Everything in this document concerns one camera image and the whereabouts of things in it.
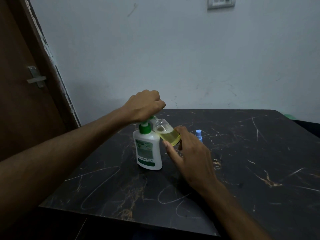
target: yellow liquid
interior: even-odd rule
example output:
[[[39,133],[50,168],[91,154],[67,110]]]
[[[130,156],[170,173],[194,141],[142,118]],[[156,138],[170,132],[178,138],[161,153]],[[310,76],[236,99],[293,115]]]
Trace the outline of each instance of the yellow liquid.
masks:
[[[164,141],[168,141],[169,143],[171,143],[171,145],[176,145],[181,137],[180,134],[176,131],[176,130],[172,130],[170,132],[167,132],[165,130],[159,131],[156,130],[155,131]]]

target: hand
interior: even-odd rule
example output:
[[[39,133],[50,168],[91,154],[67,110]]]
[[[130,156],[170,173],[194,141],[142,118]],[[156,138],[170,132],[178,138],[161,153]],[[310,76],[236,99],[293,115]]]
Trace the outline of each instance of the hand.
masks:
[[[166,104],[160,99],[158,91],[143,90],[131,96],[121,109],[133,123],[146,121],[165,106]]]
[[[163,141],[167,154],[188,184],[199,194],[206,194],[218,182],[210,150],[195,135],[189,133],[186,127],[176,127],[175,130],[181,136],[179,150],[183,149],[183,157],[178,155],[169,142]]]

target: light switch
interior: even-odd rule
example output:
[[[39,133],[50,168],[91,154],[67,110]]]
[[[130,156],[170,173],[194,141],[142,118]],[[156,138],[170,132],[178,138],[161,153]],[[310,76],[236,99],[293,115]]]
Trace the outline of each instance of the light switch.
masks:
[[[208,10],[234,7],[236,0],[208,0]]]

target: black marble table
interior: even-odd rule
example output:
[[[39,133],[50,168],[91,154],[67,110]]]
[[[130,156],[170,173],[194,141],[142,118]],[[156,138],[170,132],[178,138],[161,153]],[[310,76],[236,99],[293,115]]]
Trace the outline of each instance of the black marble table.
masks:
[[[320,139],[275,110],[164,109],[203,131],[217,177],[275,239],[320,238]],[[163,168],[136,163],[132,124],[92,153],[42,207],[216,235],[210,211],[161,146]]]

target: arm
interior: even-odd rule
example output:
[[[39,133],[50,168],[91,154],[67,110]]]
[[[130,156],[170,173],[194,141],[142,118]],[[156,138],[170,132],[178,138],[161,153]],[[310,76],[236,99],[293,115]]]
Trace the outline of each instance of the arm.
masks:
[[[181,135],[179,149],[164,141],[167,153],[178,167],[189,185],[195,189],[213,210],[230,238],[233,240],[270,240],[265,230],[246,213],[226,187],[218,181],[210,156],[210,150],[185,127],[177,127]]]
[[[165,105],[157,91],[144,90],[100,119],[0,162],[0,230],[39,205],[118,130],[147,120]]]

